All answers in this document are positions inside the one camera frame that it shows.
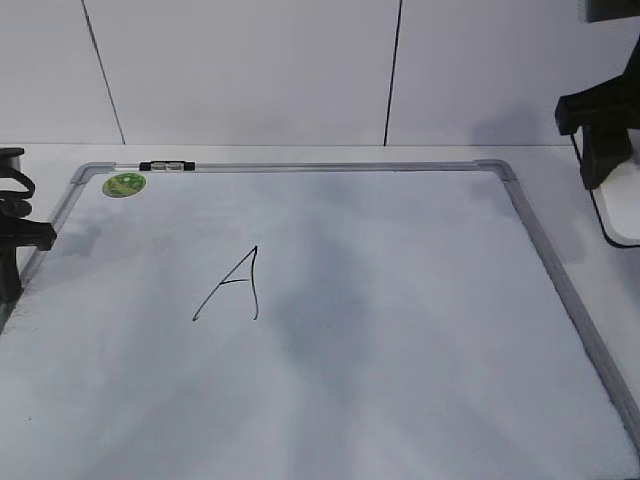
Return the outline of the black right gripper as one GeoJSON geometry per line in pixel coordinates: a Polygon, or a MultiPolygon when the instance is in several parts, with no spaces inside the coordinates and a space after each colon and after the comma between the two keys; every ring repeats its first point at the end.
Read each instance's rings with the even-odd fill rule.
{"type": "Polygon", "coordinates": [[[629,130],[639,128],[639,47],[623,72],[584,91],[564,95],[555,108],[559,134],[580,129],[580,175],[586,190],[598,188],[634,153],[629,130]]]}

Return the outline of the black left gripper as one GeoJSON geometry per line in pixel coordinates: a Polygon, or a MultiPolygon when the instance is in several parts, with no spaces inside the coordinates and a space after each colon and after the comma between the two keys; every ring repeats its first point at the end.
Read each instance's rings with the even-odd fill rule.
{"type": "Polygon", "coordinates": [[[51,223],[1,216],[1,300],[15,301],[22,292],[16,260],[19,247],[49,251],[56,240],[51,223]]]}

